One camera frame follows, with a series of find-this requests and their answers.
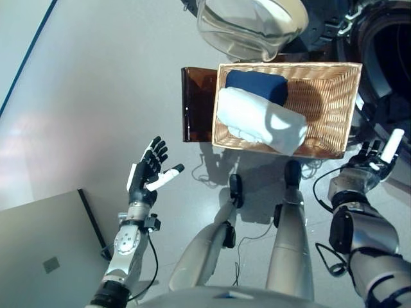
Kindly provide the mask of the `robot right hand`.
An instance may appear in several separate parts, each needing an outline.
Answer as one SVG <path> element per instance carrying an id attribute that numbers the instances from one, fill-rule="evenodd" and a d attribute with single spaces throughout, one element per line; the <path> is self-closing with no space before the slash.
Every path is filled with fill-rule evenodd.
<path id="1" fill-rule="evenodd" d="M 395 128 L 383 147 L 382 141 L 365 141 L 359 152 L 349 159 L 348 168 L 353 170 L 353 177 L 359 181 L 361 190 L 367 193 L 392 173 L 399 157 L 399 148 L 405 131 Z"/>

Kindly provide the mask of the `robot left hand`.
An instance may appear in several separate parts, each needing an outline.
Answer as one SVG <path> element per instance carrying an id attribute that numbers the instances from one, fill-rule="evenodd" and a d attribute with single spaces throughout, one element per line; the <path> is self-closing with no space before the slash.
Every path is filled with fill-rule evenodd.
<path id="1" fill-rule="evenodd" d="M 165 140 L 156 136 L 141 159 L 132 164 L 126 184 L 129 204 L 144 203 L 152 207 L 157 200 L 157 190 L 183 172 L 183 164 L 162 171 L 162 164 L 168 159 L 167 152 Z"/>

